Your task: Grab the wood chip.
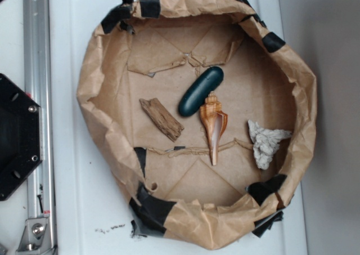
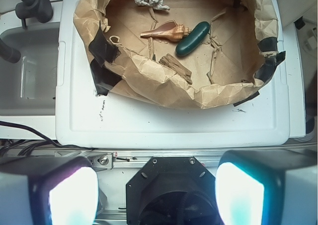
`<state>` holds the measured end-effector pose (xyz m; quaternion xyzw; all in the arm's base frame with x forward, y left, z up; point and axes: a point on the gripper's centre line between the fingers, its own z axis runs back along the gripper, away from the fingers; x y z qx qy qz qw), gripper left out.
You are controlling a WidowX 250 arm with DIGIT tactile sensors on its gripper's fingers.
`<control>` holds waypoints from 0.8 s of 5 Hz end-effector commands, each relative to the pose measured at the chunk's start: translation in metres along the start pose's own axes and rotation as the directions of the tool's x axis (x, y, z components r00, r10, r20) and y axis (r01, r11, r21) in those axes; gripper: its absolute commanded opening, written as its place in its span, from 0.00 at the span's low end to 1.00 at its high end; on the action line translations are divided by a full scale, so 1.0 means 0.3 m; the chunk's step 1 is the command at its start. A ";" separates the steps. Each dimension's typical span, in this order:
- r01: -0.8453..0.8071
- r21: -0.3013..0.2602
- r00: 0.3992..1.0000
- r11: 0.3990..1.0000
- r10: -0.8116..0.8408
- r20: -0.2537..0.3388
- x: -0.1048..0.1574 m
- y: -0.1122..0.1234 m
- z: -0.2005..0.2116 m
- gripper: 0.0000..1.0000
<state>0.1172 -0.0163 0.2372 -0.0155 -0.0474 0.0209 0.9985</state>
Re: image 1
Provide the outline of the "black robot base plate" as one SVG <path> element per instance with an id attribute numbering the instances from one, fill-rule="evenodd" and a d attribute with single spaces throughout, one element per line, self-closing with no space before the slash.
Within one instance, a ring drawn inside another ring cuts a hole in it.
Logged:
<path id="1" fill-rule="evenodd" d="M 41 158 L 40 106 L 1 74 L 1 201 L 29 177 Z"/>

